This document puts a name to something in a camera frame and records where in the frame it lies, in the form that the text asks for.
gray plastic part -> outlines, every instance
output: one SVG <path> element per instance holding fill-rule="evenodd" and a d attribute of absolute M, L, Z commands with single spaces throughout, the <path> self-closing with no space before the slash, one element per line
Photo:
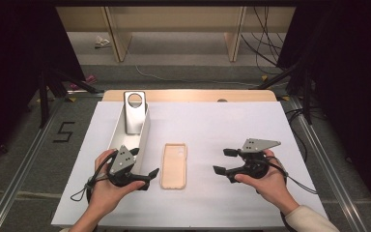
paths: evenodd
<path fill-rule="evenodd" d="M 278 145 L 281 145 L 280 141 L 248 138 L 243 144 L 242 150 L 245 153 L 257 153 Z"/>
<path fill-rule="evenodd" d="M 133 164 L 135 164 L 133 154 L 128 150 L 128 148 L 126 148 L 125 145 L 122 145 L 110 168 L 110 174 L 114 174 Z"/>

tan phone case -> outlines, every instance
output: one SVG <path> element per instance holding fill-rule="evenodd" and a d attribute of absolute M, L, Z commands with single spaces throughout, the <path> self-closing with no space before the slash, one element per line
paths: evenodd
<path fill-rule="evenodd" d="M 163 189 L 183 189 L 186 186 L 186 145 L 166 143 L 162 157 L 160 184 Z"/>

sleeve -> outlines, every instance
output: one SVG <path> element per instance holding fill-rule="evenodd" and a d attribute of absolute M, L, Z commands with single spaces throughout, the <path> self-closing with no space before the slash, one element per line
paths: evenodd
<path fill-rule="evenodd" d="M 306 206 L 297 207 L 285 219 L 298 232 L 339 231 L 329 220 Z"/>

hole in stand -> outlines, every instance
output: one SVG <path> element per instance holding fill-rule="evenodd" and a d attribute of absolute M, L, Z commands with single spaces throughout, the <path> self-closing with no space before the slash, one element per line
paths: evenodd
<path fill-rule="evenodd" d="M 141 101 L 141 96 L 138 94 L 131 94 L 130 96 L 128 96 L 128 104 L 133 108 L 137 108 L 138 106 L 140 106 Z"/>

white paper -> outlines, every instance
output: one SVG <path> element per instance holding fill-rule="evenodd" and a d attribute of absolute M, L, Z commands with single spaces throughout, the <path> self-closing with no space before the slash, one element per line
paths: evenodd
<path fill-rule="evenodd" d="M 70 196 L 93 175 L 94 160 L 105 149 L 122 102 L 99 102 L 52 224 L 68 227 L 87 207 L 85 198 Z M 314 189 L 298 145 L 279 102 L 149 102 L 151 126 L 141 173 L 161 166 L 165 143 L 187 146 L 187 183 L 184 189 L 159 186 L 159 174 L 147 191 L 127 195 L 100 225 L 137 229 L 272 229 L 283 227 L 279 211 L 255 189 L 230 184 L 214 173 L 243 165 L 240 158 L 223 155 L 224 148 L 241 148 L 247 138 L 281 141 L 272 148 L 294 179 Z M 326 216 L 318 195 L 288 180 L 299 201 Z"/>

